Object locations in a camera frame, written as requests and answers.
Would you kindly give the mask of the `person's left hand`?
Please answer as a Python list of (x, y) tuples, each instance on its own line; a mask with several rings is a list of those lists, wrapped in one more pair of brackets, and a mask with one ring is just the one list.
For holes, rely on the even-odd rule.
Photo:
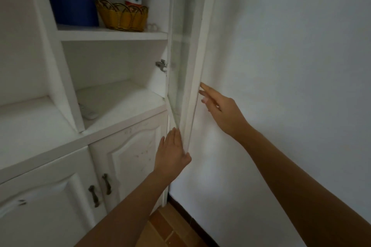
[(155, 156), (154, 174), (161, 183), (169, 185), (176, 179), (185, 167), (182, 167), (181, 157), (186, 153), (183, 149), (183, 142), (180, 130), (174, 130), (174, 144), (169, 152), (165, 152), (165, 138), (162, 137)]

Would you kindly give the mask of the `person's right hand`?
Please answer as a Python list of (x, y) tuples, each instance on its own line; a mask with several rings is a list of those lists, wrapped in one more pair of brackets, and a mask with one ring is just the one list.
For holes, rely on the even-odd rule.
[(211, 114), (220, 129), (240, 142), (251, 136), (255, 129), (247, 122), (234, 99), (222, 95), (205, 83), (200, 83), (199, 94), (210, 97), (220, 107), (220, 114)]

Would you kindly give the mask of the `white wooden cabinet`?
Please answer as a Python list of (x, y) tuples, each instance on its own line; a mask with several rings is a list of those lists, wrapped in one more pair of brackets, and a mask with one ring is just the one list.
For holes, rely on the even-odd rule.
[[(0, 0), (0, 185), (168, 114), (155, 62), (167, 63), (170, 0), (142, 6), (159, 32), (108, 29), (99, 14), (98, 27), (61, 25), (49, 0)], [(78, 103), (98, 117), (84, 119)]]

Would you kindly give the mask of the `yellow wicker basket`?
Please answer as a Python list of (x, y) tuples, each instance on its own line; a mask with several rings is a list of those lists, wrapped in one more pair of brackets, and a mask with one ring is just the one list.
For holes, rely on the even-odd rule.
[(107, 0), (95, 0), (95, 6), (108, 29), (128, 32), (143, 32), (145, 29), (149, 13), (146, 6), (111, 3)]

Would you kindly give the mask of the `white remote control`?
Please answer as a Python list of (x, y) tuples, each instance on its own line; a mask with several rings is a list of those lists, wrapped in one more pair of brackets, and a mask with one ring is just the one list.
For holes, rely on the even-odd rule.
[(83, 104), (78, 103), (81, 115), (84, 119), (92, 121), (98, 117), (98, 114), (91, 110), (90, 108), (84, 106)]

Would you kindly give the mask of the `person's right forearm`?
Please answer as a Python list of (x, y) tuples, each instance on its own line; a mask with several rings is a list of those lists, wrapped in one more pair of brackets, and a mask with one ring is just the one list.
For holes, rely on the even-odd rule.
[(247, 125), (245, 148), (307, 247), (371, 247), (371, 224)]

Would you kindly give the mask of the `person's left forearm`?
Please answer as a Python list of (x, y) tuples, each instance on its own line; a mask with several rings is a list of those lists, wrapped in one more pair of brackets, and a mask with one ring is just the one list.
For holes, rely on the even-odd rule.
[(155, 169), (75, 247), (135, 247), (156, 202), (170, 182), (169, 171)]

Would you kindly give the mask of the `narrow white panelled cabinet door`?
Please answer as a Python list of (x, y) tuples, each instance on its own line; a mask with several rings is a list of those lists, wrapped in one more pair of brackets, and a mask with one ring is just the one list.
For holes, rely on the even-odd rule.
[[(89, 145), (107, 212), (153, 171), (160, 140), (167, 133), (167, 120), (165, 111)], [(111, 195), (106, 195), (104, 173), (112, 180)]]

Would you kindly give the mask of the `wide white panelled cabinet door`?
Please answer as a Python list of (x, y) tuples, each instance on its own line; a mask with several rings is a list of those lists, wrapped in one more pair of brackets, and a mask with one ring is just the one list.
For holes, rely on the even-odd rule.
[(106, 215), (86, 146), (0, 185), (0, 247), (72, 247)]

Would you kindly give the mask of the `white framed glass cabinet door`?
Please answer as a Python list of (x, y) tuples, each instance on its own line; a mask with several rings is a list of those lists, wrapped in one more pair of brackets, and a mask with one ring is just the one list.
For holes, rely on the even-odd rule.
[(166, 106), (188, 151), (215, 0), (170, 0)]

